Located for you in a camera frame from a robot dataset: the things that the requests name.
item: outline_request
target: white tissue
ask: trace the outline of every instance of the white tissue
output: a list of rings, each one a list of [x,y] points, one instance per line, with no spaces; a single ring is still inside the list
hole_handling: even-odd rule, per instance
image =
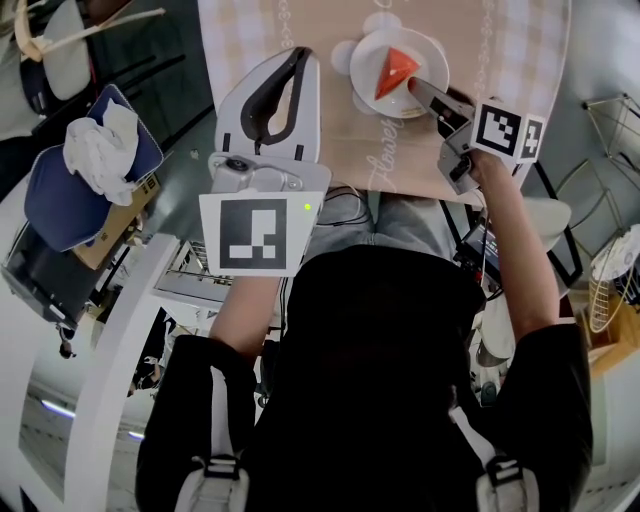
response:
[[[138,149],[138,115],[109,100],[104,126],[83,117],[67,126],[64,162],[71,174],[78,172],[96,194],[129,206],[135,183],[125,181]]]

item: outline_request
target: red triangular object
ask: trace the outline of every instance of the red triangular object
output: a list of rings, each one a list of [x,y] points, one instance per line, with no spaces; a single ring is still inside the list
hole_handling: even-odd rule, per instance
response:
[[[387,59],[382,67],[378,88],[376,89],[376,100],[386,96],[402,82],[409,78],[420,67],[415,60],[406,53],[389,47]]]

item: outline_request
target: black t-shirt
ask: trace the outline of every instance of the black t-shirt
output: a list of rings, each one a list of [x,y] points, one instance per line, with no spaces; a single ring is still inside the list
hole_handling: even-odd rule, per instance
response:
[[[162,509],[173,510],[166,505],[192,457],[209,453],[214,365],[227,381],[234,450],[244,449],[248,511],[475,510],[483,471],[449,419],[454,400],[476,430],[534,471],[542,510],[569,510],[592,446],[579,331],[554,326],[520,340],[497,405],[480,409],[464,341],[483,301],[470,278],[436,257],[358,246],[314,258],[294,280],[273,395],[255,428],[248,365],[222,343],[181,337],[140,449],[140,509],[158,506],[162,485]]]

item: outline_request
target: white chair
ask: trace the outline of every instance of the white chair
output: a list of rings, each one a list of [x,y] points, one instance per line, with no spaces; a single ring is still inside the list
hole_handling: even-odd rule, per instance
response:
[[[10,43],[0,57],[0,140],[29,137],[41,121],[22,89],[20,56],[16,44]]]
[[[132,14],[130,16],[118,18],[117,15],[122,11],[122,9],[120,9],[104,23],[94,25],[89,28],[83,28],[84,24],[82,23],[82,18],[75,1],[65,0],[60,5],[60,7],[58,7],[56,13],[54,13],[54,17],[61,9],[63,10],[62,12],[66,13],[66,15],[70,16],[70,18],[60,19],[56,23],[56,26],[51,31],[49,31],[48,34],[47,30],[45,29],[45,34],[38,37],[33,37],[31,34],[31,29],[29,28],[27,0],[18,0],[18,7],[16,9],[14,24],[15,35],[18,46],[26,57],[36,62],[40,62],[41,60],[43,60],[45,55],[55,52],[71,43],[82,41],[86,37],[97,34],[98,32],[102,32],[103,30],[106,30],[108,28],[123,25],[125,23],[129,23],[130,21],[150,18],[153,16],[161,16],[166,12],[165,9],[159,8],[152,11],[141,12]]]

